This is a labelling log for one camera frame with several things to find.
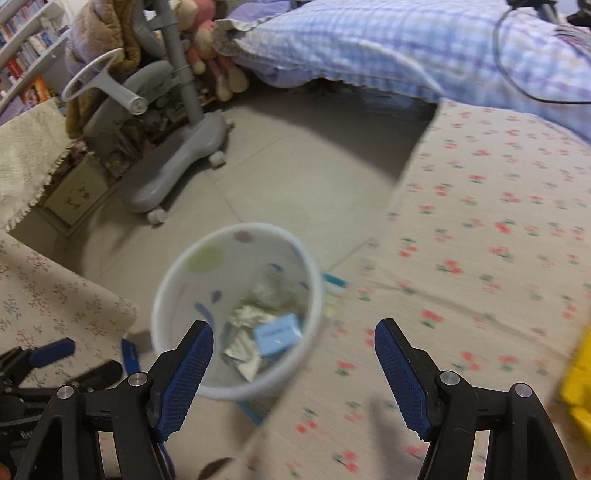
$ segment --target gray chair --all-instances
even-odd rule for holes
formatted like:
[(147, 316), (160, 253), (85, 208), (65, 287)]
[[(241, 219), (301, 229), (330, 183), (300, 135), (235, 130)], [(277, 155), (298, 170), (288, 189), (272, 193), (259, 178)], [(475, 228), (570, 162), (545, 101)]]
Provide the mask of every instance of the gray chair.
[[(123, 54), (123, 49), (117, 48), (86, 65), (62, 93), (66, 102), (90, 88), (98, 88), (108, 95), (83, 129), (84, 136), (93, 140), (96, 148), (108, 150), (117, 142), (129, 143), (121, 132), (127, 120), (144, 114), (150, 103), (177, 89), (189, 124), (175, 130), (140, 159), (119, 183), (119, 194), (126, 208), (135, 213), (147, 213), (153, 225), (165, 221), (166, 212), (161, 202), (191, 164), (205, 157), (212, 167), (225, 163), (220, 148), (232, 126), (219, 112), (203, 113), (193, 72), (177, 31), (176, 15), (167, 0), (154, 0), (154, 9), (156, 16), (148, 21), (144, 3), (138, 0), (133, 29), (142, 50), (161, 60), (147, 64), (120, 84), (109, 75), (111, 64)], [(164, 44), (154, 35), (154, 30), (162, 32)], [(90, 81), (81, 84), (82, 79), (93, 75)]]

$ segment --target trash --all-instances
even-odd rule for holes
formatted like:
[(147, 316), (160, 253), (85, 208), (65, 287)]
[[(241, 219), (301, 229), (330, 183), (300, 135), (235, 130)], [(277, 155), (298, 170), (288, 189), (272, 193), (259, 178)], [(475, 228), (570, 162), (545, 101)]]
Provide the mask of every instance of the trash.
[(229, 320), (235, 327), (254, 328), (277, 320), (277, 315), (267, 313), (259, 307), (243, 305), (234, 310), (234, 313), (230, 315)]
[(232, 340), (223, 350), (247, 381), (252, 382), (300, 341), (297, 313), (301, 310), (295, 286), (285, 278), (282, 267), (267, 265), (255, 277), (228, 318)]
[(247, 329), (239, 329), (230, 346), (223, 351), (228, 357), (248, 362), (258, 354), (256, 342)]
[(255, 328), (254, 338), (261, 356), (273, 358), (276, 354), (299, 343), (301, 331), (298, 323), (297, 317), (289, 314)]
[(259, 305), (280, 309), (296, 300), (293, 286), (283, 274), (283, 267), (270, 264), (253, 282), (249, 298)]
[(236, 368), (242, 374), (242, 376), (244, 377), (244, 379), (246, 381), (252, 382), (254, 380), (256, 374), (259, 371), (259, 367), (261, 366), (261, 361), (262, 361), (262, 358), (259, 355), (259, 353), (257, 352), (256, 355), (253, 356), (250, 361), (243, 363), (243, 364), (237, 363)]
[[(289, 291), (291, 299), (279, 309), (255, 301), (251, 294), (269, 267), (283, 270), (282, 289)], [(213, 329), (216, 345), (198, 395), (240, 402), (273, 395), (299, 372), (311, 354), (323, 322), (323, 298), (322, 274), (295, 235), (264, 223), (226, 226), (192, 245), (164, 276), (152, 311), (154, 351), (174, 349), (188, 319), (203, 318)], [(278, 360), (263, 358), (252, 382), (239, 372), (239, 360), (224, 353), (238, 330), (247, 328), (230, 323), (230, 316), (245, 305), (278, 317), (294, 313), (302, 334), (300, 343), (284, 351)]]

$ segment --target bookshelf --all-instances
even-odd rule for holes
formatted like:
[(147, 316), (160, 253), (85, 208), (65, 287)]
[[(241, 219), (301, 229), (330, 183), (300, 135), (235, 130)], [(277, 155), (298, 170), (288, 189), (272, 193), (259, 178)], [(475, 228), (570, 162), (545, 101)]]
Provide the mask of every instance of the bookshelf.
[(64, 9), (57, 0), (50, 0), (50, 2), (45, 4), (43, 8), (41, 8), (33, 17), (31, 17), (31, 19), (25, 25), (23, 25), (0, 50), (0, 66), (6, 64), (8, 59), (10, 59), (10, 57), (12, 57), (18, 51), (18, 49), (21, 47), (21, 44), (26, 41), (30, 35), (33, 35), (39, 31), (41, 28), (41, 17), (54, 20), (62, 13), (64, 13)]
[(0, 100), (0, 112), (2, 112), (10, 101), (18, 95), (23, 88), (27, 87), (37, 76), (43, 74), (56, 58), (61, 56), (66, 48), (66, 41), (70, 35), (70, 31), (64, 32), (57, 41), (48, 47), (48, 49), (41, 55), (16, 81), (12, 88), (7, 91), (6, 97)]
[(27, 0), (7, 0), (0, 7), (0, 24), (10, 20), (21, 7), (27, 3)]

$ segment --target white trash bin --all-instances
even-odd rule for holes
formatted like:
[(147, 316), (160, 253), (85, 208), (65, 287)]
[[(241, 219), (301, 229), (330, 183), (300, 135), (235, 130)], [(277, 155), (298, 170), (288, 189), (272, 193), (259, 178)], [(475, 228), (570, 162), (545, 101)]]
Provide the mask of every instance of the white trash bin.
[[(301, 341), (273, 366), (247, 382), (223, 361), (228, 317), (267, 265), (283, 268), (305, 306)], [(152, 310), (152, 341), (157, 354), (174, 349), (195, 320), (207, 321), (215, 338), (212, 361), (198, 395), (242, 401), (278, 391), (309, 356), (322, 322), (323, 279), (304, 244), (282, 228), (241, 223), (222, 228), (185, 251), (166, 273)]]

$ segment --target pink stuffed toy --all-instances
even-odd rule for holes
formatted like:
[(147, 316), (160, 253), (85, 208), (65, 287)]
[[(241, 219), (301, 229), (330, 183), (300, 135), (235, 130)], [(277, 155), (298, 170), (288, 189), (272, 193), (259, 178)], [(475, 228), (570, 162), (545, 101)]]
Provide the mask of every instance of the pink stuffed toy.
[(195, 74), (205, 72), (206, 66), (212, 71), (216, 79), (216, 95), (222, 102), (227, 102), (234, 93), (244, 92), (248, 88), (244, 72), (230, 57), (218, 55), (213, 49), (215, 0), (178, 0), (174, 10), (178, 29), (191, 34), (185, 52)]

